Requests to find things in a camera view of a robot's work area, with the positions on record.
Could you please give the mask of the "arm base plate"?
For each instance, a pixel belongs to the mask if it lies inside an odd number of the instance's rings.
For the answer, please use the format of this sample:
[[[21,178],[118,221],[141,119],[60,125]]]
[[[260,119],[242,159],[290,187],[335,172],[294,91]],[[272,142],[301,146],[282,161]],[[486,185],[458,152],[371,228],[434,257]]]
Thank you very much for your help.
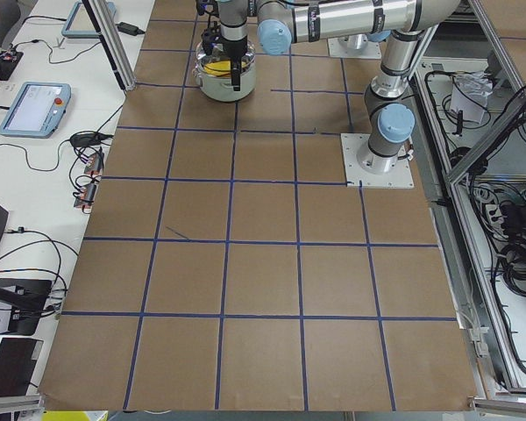
[[[366,133],[342,133],[340,135],[348,187],[369,189],[412,189],[414,187],[408,160],[397,161],[382,175],[368,172],[359,162],[358,152],[367,145]]]
[[[380,43],[388,35],[389,32],[380,32],[329,38],[329,56],[334,58],[379,60],[381,58]]]

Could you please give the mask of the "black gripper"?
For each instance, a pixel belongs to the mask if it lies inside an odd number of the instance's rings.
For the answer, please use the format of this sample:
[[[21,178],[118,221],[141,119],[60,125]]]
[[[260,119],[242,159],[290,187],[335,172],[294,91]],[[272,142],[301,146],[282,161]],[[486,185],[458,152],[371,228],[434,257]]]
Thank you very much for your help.
[[[231,86],[234,91],[241,90],[242,58],[246,54],[246,24],[228,26],[209,25],[201,35],[201,45],[205,54],[212,55],[216,45],[222,46],[222,55],[231,59]]]

